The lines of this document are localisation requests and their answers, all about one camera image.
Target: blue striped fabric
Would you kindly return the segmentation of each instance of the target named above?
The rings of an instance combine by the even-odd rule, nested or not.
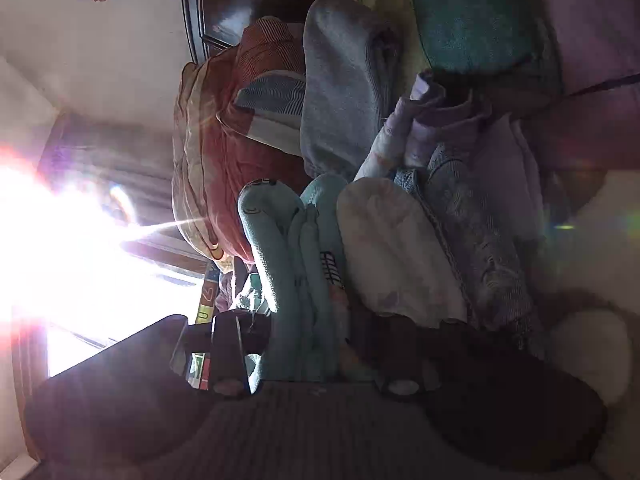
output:
[[[305,82],[281,74],[256,78],[241,89],[236,97],[236,106],[252,108],[256,112],[275,112],[302,115],[305,97]]]

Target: gray knit garment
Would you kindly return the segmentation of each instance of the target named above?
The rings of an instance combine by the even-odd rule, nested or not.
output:
[[[400,54],[392,25],[353,0],[316,0],[303,35],[306,91],[300,126],[305,171],[353,180],[390,114]]]

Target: teal towel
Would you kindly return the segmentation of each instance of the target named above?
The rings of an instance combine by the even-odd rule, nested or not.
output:
[[[260,380],[325,381],[337,373],[338,340],[321,253],[331,252],[344,267],[335,203],[346,184],[326,174],[302,198],[267,180],[240,194],[238,212],[271,311],[270,342],[254,359],[252,391]]]
[[[436,72],[496,73],[542,55],[539,0],[414,0],[414,7]]]

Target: dark ribbed surface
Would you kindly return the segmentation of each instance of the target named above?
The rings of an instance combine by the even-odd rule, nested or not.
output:
[[[593,480],[587,467],[547,476],[473,462],[443,443],[421,410],[385,400],[368,384],[266,383],[222,402],[180,449],[137,468],[72,471],[65,480]]]

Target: yellow cloth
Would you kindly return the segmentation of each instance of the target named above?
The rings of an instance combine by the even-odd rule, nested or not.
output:
[[[430,68],[415,21],[414,0],[355,1],[375,10],[380,16],[393,23],[401,35],[403,50],[392,90],[392,102],[395,102],[400,96],[408,95],[418,72]]]

